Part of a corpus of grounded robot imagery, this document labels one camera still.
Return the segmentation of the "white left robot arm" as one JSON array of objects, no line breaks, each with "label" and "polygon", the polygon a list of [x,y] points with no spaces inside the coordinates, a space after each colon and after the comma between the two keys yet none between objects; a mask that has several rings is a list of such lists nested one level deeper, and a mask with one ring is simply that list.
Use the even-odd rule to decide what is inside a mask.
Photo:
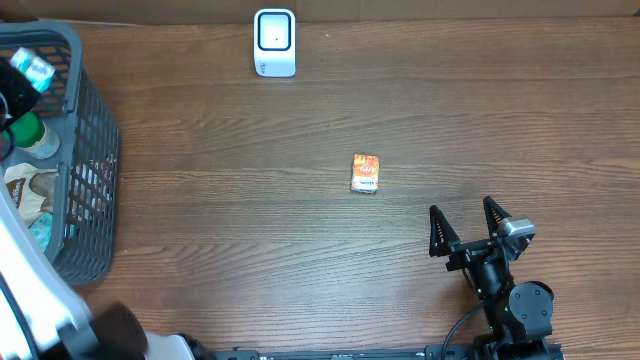
[{"label": "white left robot arm", "polygon": [[113,260],[121,137],[79,55],[1,63],[1,355],[191,359],[181,335],[145,331],[75,286]]}]

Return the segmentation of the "small teal tissue pack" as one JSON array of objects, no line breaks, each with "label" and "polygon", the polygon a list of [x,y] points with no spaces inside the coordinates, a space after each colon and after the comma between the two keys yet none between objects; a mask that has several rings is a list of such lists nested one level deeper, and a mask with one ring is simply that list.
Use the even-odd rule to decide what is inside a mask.
[{"label": "small teal tissue pack", "polygon": [[31,83],[39,93],[46,92],[53,81],[55,67],[33,51],[24,47],[19,48],[10,59],[10,64]]}]

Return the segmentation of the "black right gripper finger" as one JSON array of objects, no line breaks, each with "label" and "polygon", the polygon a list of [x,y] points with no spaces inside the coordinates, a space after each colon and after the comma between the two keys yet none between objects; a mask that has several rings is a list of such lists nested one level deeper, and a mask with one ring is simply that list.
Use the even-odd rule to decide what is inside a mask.
[{"label": "black right gripper finger", "polygon": [[451,255],[460,244],[460,238],[453,230],[442,211],[432,205],[429,208],[430,216],[430,244],[429,255],[431,257],[443,257]]},{"label": "black right gripper finger", "polygon": [[491,237],[504,236],[511,215],[490,196],[483,199],[483,207],[489,235]]}]

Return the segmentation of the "orange tissue pack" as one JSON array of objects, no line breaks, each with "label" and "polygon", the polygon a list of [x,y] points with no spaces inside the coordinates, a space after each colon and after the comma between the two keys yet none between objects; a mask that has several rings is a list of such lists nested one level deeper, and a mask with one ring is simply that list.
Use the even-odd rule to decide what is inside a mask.
[{"label": "orange tissue pack", "polygon": [[374,155],[355,154],[352,162],[351,190],[374,194],[379,188],[379,159]]}]

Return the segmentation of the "green lid jar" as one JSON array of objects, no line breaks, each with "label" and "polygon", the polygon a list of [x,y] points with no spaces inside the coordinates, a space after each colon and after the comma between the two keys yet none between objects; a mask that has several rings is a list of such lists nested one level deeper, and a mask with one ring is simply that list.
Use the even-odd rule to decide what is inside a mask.
[{"label": "green lid jar", "polygon": [[16,146],[35,159],[50,158],[60,147],[58,133],[31,112],[13,122],[9,130]]}]

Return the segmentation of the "large teal wipes pack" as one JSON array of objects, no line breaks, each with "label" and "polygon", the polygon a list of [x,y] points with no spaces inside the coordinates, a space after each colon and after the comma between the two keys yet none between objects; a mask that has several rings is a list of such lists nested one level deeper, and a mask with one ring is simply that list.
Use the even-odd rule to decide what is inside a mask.
[{"label": "large teal wipes pack", "polygon": [[51,247],[54,216],[42,213],[30,226],[29,231],[43,252]]}]

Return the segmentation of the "brown snack bag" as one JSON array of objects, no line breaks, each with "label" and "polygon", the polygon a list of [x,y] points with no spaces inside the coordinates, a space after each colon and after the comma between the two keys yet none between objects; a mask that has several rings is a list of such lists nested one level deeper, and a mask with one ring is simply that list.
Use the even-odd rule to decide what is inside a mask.
[{"label": "brown snack bag", "polygon": [[29,163],[5,171],[8,192],[27,227],[42,214],[53,213],[56,177],[55,169],[40,169]]}]

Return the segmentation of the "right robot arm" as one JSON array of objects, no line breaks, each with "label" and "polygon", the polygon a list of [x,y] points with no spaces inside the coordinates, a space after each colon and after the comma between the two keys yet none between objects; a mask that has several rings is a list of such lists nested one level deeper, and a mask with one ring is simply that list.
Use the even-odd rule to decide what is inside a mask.
[{"label": "right robot arm", "polygon": [[488,237],[467,243],[437,206],[429,208],[429,255],[446,257],[447,270],[461,271],[479,299],[451,328],[440,357],[448,357],[461,325],[483,312],[489,332],[465,347],[466,359],[553,359],[561,353],[546,342],[553,332],[554,293],[540,281],[515,283],[510,269],[533,240],[535,226],[526,217],[512,216],[489,196],[483,199],[483,208]]}]

